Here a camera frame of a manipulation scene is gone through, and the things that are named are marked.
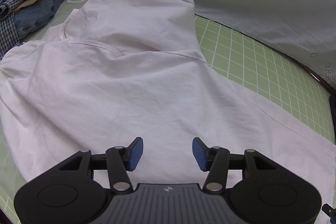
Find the blue denim jeans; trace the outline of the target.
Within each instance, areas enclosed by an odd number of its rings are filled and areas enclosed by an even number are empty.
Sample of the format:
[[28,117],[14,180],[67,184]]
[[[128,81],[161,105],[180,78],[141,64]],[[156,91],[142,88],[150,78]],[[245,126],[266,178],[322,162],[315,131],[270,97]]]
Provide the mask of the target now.
[[14,26],[19,40],[44,27],[55,16],[63,0],[38,0],[21,8],[14,15]]

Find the white hooded garment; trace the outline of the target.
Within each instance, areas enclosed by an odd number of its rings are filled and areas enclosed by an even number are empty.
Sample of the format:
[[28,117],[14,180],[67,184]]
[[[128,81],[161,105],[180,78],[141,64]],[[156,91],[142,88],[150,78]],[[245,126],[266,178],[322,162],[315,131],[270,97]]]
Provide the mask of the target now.
[[[13,48],[1,122],[21,223],[335,223],[335,145],[209,67],[193,0],[89,0]],[[105,153],[136,137],[112,191]],[[196,137],[230,152],[225,191],[203,191]]]

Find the green grid bed sheet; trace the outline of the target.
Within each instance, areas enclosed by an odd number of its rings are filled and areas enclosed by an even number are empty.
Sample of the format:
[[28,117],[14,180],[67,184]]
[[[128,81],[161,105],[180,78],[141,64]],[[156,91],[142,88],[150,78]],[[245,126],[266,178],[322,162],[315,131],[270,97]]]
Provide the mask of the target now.
[[[63,1],[56,15],[25,41],[40,39],[49,27],[64,22],[82,3]],[[329,93],[311,73],[275,50],[229,27],[194,19],[201,51],[209,66],[224,77],[281,106],[288,113],[335,144]],[[19,223],[13,206],[17,190],[25,183],[11,158],[1,129],[1,209],[12,223]]]

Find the white label tag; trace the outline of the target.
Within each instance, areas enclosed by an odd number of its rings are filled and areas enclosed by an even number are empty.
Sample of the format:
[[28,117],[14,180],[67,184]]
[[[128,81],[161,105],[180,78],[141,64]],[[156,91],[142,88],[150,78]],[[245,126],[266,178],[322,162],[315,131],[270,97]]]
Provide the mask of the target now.
[[82,2],[86,2],[88,0],[67,0],[68,3],[82,3]]

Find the blue plaid shirt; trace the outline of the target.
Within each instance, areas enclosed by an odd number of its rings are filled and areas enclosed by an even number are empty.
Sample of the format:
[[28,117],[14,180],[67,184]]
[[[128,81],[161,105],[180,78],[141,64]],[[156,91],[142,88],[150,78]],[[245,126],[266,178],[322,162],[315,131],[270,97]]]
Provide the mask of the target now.
[[25,0],[1,0],[1,57],[22,44],[14,26],[14,10]]

